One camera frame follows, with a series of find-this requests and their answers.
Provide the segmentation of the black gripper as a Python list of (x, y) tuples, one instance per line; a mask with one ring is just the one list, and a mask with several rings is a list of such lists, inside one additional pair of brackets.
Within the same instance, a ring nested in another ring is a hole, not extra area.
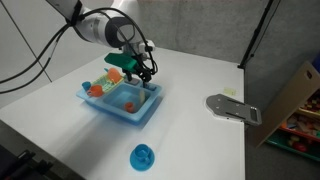
[(134, 67), (134, 69), (135, 69), (134, 72), (130, 72), (130, 71), (122, 69), (122, 71), (125, 73), (126, 80), (127, 81), (131, 81), (132, 80), (132, 75), (135, 74), (141, 80), (143, 80), (143, 87), (147, 88), (148, 87), (148, 83), (151, 80), (151, 74), (146, 69), (144, 69), (141, 65), (139, 65), (138, 61), (137, 61), (137, 65)]

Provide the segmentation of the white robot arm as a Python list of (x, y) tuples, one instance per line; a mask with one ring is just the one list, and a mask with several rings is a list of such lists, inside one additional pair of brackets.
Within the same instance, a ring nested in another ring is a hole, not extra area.
[(143, 86), (158, 72), (152, 52), (155, 45), (147, 40), (140, 24), (138, 0), (113, 0), (110, 7), (87, 8), (81, 0), (46, 0), (78, 36), (88, 42), (122, 50), (105, 60), (118, 66), (129, 81), (137, 75)]

